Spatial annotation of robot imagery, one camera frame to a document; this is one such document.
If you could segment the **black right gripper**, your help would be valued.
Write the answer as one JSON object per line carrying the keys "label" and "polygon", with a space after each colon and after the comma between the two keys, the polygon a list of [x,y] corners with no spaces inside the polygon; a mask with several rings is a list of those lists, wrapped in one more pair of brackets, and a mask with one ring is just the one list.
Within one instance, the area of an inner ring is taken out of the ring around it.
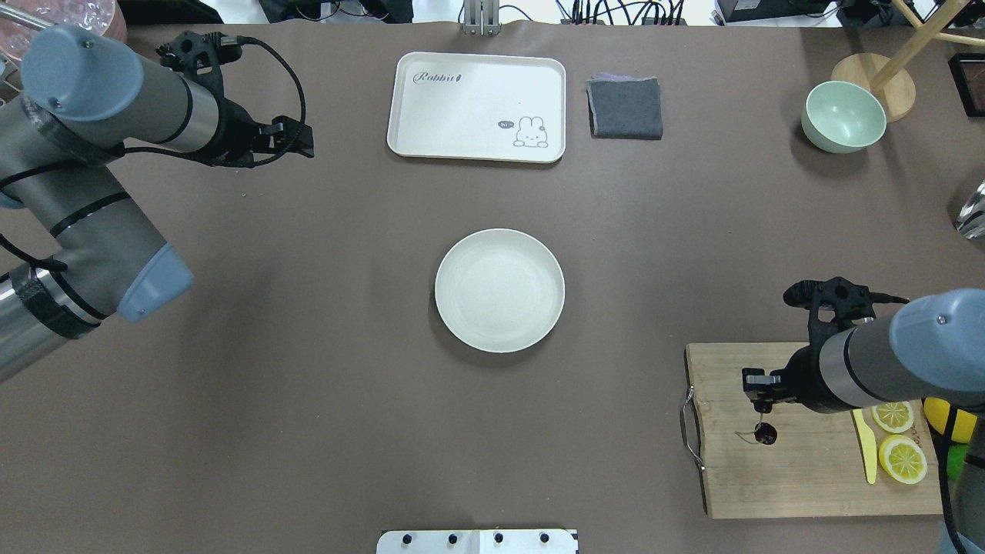
{"label": "black right gripper", "polygon": [[766,372],[760,368],[742,369],[743,393],[759,414],[770,414],[782,403],[795,403],[813,412],[827,413],[823,405],[823,387],[816,378],[813,350],[802,347],[791,355],[784,368]]}

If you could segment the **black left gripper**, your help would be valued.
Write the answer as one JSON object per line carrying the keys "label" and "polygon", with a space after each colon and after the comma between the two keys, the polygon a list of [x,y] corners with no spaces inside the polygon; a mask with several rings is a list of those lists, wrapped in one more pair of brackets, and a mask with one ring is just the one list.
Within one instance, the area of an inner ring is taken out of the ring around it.
{"label": "black left gripper", "polygon": [[286,115],[262,124],[240,105],[224,99],[219,104],[219,123],[206,144],[206,158],[221,167],[253,168],[293,153],[312,159],[316,156],[313,130],[305,122]]}

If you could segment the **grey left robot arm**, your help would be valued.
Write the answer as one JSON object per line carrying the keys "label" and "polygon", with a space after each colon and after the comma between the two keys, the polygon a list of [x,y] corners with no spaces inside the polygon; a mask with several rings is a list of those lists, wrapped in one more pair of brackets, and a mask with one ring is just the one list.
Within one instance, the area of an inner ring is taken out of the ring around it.
{"label": "grey left robot arm", "polygon": [[192,273],[109,165],[168,155],[249,169],[311,158],[306,115],[257,122],[226,97],[222,66],[253,36],[186,31],[151,61],[114,39],[50,25],[20,67],[22,92],[2,109],[2,204],[27,209],[59,245],[2,275],[2,379],[109,316],[137,322],[186,292]]}

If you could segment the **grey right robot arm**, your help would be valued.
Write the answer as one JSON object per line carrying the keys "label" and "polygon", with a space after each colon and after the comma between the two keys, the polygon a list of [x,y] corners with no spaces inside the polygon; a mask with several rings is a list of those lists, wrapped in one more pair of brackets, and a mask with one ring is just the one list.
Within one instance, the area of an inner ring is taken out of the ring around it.
{"label": "grey right robot arm", "polygon": [[803,280],[783,298],[808,311],[809,344],[784,368],[743,369],[743,392],[757,412],[782,402],[837,413],[942,399],[983,417],[982,290],[908,301],[836,277]]}

